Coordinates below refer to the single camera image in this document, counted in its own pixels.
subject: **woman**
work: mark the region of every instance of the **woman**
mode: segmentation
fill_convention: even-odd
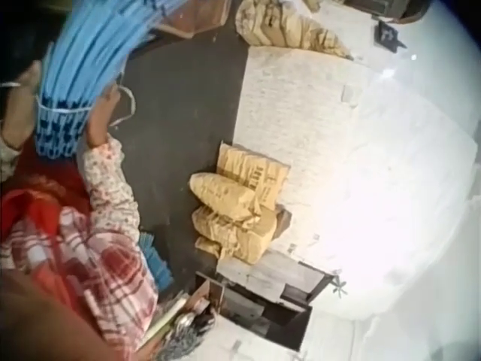
[[[134,359],[156,307],[137,246],[138,206],[118,141],[107,133],[119,92],[92,109],[83,155],[37,156],[32,140],[40,63],[8,96],[0,137],[2,350],[16,359]]]

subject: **floral sleeve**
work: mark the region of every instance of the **floral sleeve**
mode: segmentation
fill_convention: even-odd
[[[120,167],[123,157],[121,144],[110,136],[108,143],[83,155],[93,208],[92,228],[97,232],[118,232],[137,243],[140,216],[132,188]]]

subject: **white tarpaulin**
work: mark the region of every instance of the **white tarpaulin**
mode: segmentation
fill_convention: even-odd
[[[317,309],[386,310],[439,257],[461,219],[476,144],[435,106],[345,59],[254,47],[234,142],[291,165],[292,225],[271,248],[325,271],[348,296]]]

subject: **hand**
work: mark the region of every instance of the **hand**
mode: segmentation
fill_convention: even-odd
[[[41,62],[35,61],[17,79],[20,86],[8,94],[2,138],[19,150],[35,128],[36,92],[41,78]]]
[[[108,125],[119,100],[120,92],[117,84],[109,86],[97,99],[86,127],[87,144],[91,149],[108,142]]]

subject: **dark floor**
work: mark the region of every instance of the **dark floor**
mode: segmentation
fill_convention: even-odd
[[[181,284],[213,265],[194,248],[190,215],[198,202],[188,181],[215,169],[220,142],[234,134],[247,46],[236,35],[233,11],[220,29],[130,61],[124,84],[135,94],[137,113],[112,131],[123,143],[141,225],[155,232]]]

